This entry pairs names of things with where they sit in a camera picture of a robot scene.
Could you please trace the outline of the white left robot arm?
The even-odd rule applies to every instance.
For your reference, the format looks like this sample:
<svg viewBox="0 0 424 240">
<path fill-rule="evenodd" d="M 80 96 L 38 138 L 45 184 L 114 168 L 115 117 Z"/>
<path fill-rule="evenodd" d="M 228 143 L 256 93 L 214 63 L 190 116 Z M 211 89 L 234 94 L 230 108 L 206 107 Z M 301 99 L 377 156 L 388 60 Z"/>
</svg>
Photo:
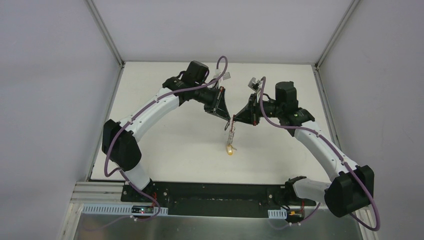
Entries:
<svg viewBox="0 0 424 240">
<path fill-rule="evenodd" d="M 221 80 L 230 78 L 226 69 L 215 70 L 215 76 L 206 82 L 210 71 L 208 66 L 191 61 L 186 70 L 178 76 L 168 78 L 158 92 L 139 110 L 114 121 L 109 119 L 103 125 L 101 151 L 106 154 L 105 162 L 114 162 L 123 172 L 126 181 L 135 188 L 133 195 L 140 202 L 152 198 L 151 178 L 145 173 L 141 159 L 139 141 L 145 133 L 169 112 L 190 100 L 203 104 L 206 113 L 220 119 L 231 119 L 225 102 L 225 88 Z"/>
</svg>

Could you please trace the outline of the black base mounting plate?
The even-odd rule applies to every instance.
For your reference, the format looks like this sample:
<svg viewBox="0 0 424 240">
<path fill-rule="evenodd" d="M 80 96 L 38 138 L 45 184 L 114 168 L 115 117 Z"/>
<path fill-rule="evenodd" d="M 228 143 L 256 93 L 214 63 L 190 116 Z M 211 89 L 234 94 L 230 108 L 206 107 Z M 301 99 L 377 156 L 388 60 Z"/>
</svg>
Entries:
<svg viewBox="0 0 424 240">
<path fill-rule="evenodd" d="M 141 195 L 124 185 L 120 200 L 148 203 L 153 197 L 172 216 L 266 218 L 269 210 L 297 211 L 316 202 L 299 198 L 283 184 L 150 183 Z"/>
</svg>

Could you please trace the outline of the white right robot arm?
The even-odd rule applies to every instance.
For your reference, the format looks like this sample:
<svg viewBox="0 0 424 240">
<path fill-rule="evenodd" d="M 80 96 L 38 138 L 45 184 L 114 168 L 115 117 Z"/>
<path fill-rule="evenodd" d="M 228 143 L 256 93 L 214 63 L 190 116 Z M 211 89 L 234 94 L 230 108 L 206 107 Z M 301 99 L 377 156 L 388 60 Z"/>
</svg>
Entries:
<svg viewBox="0 0 424 240">
<path fill-rule="evenodd" d="M 275 98 L 264 100 L 263 80 L 255 78 L 248 84 L 253 90 L 246 106 L 234 117 L 234 121 L 256 126 L 260 119 L 269 124 L 277 118 L 275 127 L 285 129 L 303 144 L 326 172 L 329 182 L 311 180 L 299 176 L 288 180 L 284 200 L 296 205 L 303 199 L 325 204 L 336 217 L 344 217 L 359 209 L 371 206 L 375 217 L 380 217 L 374 200 L 374 171 L 359 166 L 329 141 L 313 115 L 299 107 L 297 90 L 292 81 L 275 85 Z"/>
</svg>

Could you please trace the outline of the yellow key tag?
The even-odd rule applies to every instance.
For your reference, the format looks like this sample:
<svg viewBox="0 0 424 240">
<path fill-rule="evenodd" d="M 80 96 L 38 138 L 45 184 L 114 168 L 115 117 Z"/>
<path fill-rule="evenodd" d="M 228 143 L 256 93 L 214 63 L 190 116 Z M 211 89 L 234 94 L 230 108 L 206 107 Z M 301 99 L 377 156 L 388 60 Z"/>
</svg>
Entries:
<svg viewBox="0 0 424 240">
<path fill-rule="evenodd" d="M 229 156 L 233 155 L 233 153 L 234 153 L 234 149 L 233 149 L 233 146 L 232 146 L 231 144 L 228 144 L 228 145 L 226 146 L 226 153 L 227 153 Z"/>
</svg>

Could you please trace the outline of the black key tag with key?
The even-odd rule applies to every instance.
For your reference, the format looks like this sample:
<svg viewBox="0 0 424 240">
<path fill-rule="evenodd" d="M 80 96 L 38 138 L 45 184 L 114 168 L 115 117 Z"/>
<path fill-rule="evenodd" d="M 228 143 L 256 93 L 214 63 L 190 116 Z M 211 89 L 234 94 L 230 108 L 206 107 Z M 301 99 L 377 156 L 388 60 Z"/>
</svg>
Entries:
<svg viewBox="0 0 424 240">
<path fill-rule="evenodd" d="M 227 129 L 229 128 L 229 126 L 230 126 L 230 121 L 228 121 L 227 123 L 226 123 L 226 125 L 225 125 L 225 127 L 224 127 L 224 131 L 227 131 Z"/>
</svg>

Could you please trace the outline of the red-handled metal key holder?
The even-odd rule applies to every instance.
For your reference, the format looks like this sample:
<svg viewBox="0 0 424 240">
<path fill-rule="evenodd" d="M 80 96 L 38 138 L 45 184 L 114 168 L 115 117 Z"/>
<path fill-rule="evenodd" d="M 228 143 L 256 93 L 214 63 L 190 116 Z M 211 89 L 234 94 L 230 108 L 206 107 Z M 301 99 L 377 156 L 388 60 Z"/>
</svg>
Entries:
<svg viewBox="0 0 424 240">
<path fill-rule="evenodd" d="M 227 139 L 227 145 L 231 146 L 233 144 L 233 139 L 234 139 L 234 135 L 235 135 L 235 115 L 233 115 L 230 119 L 230 130 L 228 132 L 228 139 Z"/>
</svg>

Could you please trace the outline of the aluminium frame rail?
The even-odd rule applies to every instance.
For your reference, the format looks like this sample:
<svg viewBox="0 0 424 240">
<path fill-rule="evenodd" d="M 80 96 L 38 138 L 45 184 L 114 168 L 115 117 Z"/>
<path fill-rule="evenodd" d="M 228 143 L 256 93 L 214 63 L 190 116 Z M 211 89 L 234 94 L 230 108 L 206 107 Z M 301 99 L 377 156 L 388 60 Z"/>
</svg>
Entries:
<svg viewBox="0 0 424 240">
<path fill-rule="evenodd" d="M 71 203 L 118 203 L 123 182 L 79 181 L 75 184 Z"/>
</svg>

